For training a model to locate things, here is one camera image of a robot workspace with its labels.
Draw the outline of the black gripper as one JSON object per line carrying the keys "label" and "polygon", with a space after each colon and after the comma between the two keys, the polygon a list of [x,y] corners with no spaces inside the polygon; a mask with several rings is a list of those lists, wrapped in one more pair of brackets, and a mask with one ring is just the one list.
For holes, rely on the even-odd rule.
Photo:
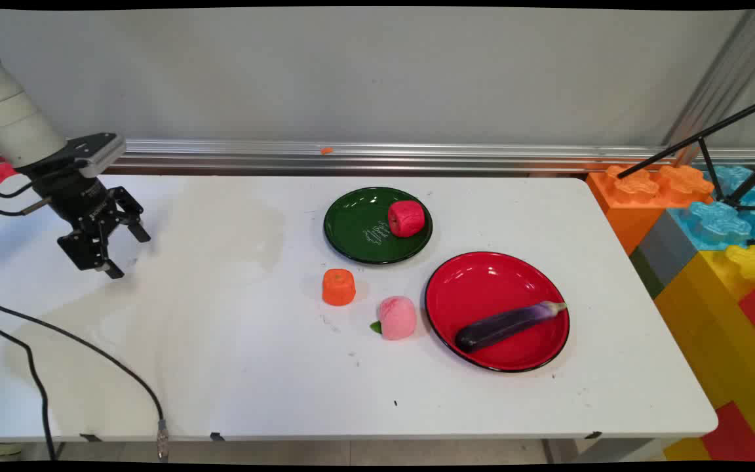
{"label": "black gripper", "polygon": [[92,234],[100,221],[111,230],[117,226],[116,218],[108,214],[115,203],[122,209],[118,222],[128,227],[138,242],[151,241],[141,221],[144,208],[122,186],[111,188],[109,194],[99,179],[66,172],[33,179],[31,187],[42,199],[50,198],[51,209],[71,227],[71,233],[60,237],[58,245],[79,271],[102,272],[111,280],[123,278],[123,270],[109,257],[109,237],[101,230]]}

